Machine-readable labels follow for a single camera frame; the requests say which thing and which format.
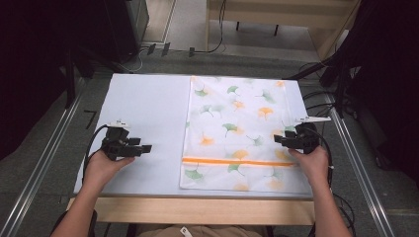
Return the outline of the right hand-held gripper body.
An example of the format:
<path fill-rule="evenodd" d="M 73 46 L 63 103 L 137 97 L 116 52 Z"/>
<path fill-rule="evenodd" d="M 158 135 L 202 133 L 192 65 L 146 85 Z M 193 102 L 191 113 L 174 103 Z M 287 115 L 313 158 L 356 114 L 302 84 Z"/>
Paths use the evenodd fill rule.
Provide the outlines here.
<path fill-rule="evenodd" d="M 291 148 L 300 149 L 304 154 L 311 153 L 317 146 L 324 145 L 329 151 L 329 145 L 322 134 L 317 131 L 311 121 L 302 122 L 294 127 L 295 137 L 290 137 Z"/>

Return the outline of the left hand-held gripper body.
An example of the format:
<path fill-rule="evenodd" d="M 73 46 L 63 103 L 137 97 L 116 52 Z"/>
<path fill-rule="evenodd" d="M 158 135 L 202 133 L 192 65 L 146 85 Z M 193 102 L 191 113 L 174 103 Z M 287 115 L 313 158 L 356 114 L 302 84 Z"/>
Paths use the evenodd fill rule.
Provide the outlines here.
<path fill-rule="evenodd" d="M 101 150 L 113 161 L 118 157 L 131 157 L 128 147 L 128 131 L 123 126 L 105 125 L 107 129 L 102 140 Z"/>

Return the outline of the white leaf-print mesh laundry bag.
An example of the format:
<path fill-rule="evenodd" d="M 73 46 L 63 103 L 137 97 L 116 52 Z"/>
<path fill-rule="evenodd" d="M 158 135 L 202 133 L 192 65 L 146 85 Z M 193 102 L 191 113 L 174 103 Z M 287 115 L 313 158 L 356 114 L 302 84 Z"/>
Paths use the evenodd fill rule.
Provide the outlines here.
<path fill-rule="evenodd" d="M 295 81 L 193 76 L 180 187 L 308 195 L 297 161 L 274 140 L 305 117 Z"/>

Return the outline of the person's left hand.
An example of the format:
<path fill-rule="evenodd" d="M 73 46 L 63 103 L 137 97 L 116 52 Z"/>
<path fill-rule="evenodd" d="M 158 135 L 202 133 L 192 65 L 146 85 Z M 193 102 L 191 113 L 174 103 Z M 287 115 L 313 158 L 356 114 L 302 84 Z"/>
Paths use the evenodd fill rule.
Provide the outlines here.
<path fill-rule="evenodd" d="M 84 173 L 82 190 L 93 194 L 100 193 L 119 170 L 134 160 L 134 157 L 127 157 L 113 161 L 102 150 L 98 150 L 89 160 Z"/>

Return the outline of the person's right hand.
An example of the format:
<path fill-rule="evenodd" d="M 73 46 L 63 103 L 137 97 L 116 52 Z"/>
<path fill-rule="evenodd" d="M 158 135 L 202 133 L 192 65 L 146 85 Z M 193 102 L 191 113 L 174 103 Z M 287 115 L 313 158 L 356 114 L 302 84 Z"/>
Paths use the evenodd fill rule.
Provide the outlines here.
<path fill-rule="evenodd" d="M 289 153 L 299 162 L 313 189 L 328 187 L 328 155 L 324 148 L 317 146 L 309 154 L 289 149 Z"/>

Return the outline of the white table cover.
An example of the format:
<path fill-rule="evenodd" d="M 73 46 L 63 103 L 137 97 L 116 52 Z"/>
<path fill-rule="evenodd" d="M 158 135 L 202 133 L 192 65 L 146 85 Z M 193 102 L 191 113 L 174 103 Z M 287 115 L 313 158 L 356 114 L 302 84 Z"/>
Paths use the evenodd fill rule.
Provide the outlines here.
<path fill-rule="evenodd" d="M 190 97 L 184 75 L 116 74 L 102 106 L 99 125 L 124 122 L 150 153 L 123 168 L 104 188 L 106 196 L 194 196 L 308 198 L 277 193 L 188 190 L 180 187 Z"/>

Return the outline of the black metal stand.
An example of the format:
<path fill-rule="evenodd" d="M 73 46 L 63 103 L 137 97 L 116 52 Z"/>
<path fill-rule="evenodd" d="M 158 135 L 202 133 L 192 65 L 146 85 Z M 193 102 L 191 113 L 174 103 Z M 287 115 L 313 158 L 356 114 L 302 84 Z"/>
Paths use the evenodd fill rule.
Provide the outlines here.
<path fill-rule="evenodd" d="M 350 78 L 350 67 L 345 59 L 344 52 L 338 49 L 333 55 L 328 58 L 314 63 L 312 66 L 304 69 L 297 74 L 287 77 L 287 80 L 300 80 L 320 69 L 325 68 L 322 76 L 319 79 L 320 85 L 324 88 L 330 87 L 334 81 L 337 81 L 334 92 L 334 108 L 342 119 L 344 117 L 344 93 L 345 83 Z"/>

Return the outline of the wooden table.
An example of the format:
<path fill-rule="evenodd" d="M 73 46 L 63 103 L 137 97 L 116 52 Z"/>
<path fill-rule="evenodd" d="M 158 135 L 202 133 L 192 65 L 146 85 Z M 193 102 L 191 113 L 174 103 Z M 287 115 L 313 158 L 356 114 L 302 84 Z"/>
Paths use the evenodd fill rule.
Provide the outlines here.
<path fill-rule="evenodd" d="M 311 225 L 311 200 L 101 197 L 95 209 L 100 222 L 169 224 Z"/>

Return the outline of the person's beige pants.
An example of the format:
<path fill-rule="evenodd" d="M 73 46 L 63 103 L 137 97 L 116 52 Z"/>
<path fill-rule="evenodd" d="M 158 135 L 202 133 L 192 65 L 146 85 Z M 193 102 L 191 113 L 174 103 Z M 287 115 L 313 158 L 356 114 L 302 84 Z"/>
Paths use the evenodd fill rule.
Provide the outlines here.
<path fill-rule="evenodd" d="M 135 237 L 184 237 L 180 229 L 185 226 L 193 237 L 270 237 L 264 226 L 241 225 L 179 225 L 139 224 Z"/>

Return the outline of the black cabinet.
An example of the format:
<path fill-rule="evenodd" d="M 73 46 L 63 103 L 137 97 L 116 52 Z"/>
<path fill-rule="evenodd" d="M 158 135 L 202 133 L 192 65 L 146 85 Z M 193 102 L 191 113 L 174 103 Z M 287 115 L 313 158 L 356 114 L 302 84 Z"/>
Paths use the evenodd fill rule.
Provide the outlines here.
<path fill-rule="evenodd" d="M 149 23 L 145 0 L 96 0 L 102 16 L 100 51 L 111 61 L 124 63 L 139 53 Z"/>

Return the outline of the light wooden bench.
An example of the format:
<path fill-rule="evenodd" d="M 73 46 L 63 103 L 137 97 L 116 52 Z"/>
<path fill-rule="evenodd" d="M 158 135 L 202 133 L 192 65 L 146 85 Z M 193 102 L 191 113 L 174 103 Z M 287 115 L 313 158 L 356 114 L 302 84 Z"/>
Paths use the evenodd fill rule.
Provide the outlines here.
<path fill-rule="evenodd" d="M 323 60 L 332 54 L 343 32 L 352 28 L 362 0 L 207 0 L 206 48 L 210 20 L 218 19 L 222 2 L 225 21 L 308 28 Z"/>

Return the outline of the metal floor rail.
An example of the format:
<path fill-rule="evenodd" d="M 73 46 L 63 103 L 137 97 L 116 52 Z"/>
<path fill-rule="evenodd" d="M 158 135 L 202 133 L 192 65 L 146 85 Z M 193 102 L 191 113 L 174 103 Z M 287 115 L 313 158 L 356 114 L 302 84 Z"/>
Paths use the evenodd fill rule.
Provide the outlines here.
<path fill-rule="evenodd" d="M 42 155 L 26 182 L 23 190 L 19 194 L 3 228 L 0 230 L 0 237 L 15 237 L 23 219 L 25 218 L 36 194 L 42 183 L 42 180 L 48 170 L 54 154 L 79 106 L 80 98 L 83 92 L 80 91 L 72 104 L 66 109 L 57 126 L 55 127 L 48 143 L 46 144 Z"/>
<path fill-rule="evenodd" d="M 330 110 L 330 116 L 343 148 L 342 161 L 349 164 L 346 178 L 343 163 L 335 171 L 338 180 L 347 185 L 336 191 L 352 208 L 356 236 L 395 237 L 368 171 L 376 165 L 370 161 L 373 152 L 362 128 L 351 117 L 341 118 L 335 108 Z"/>

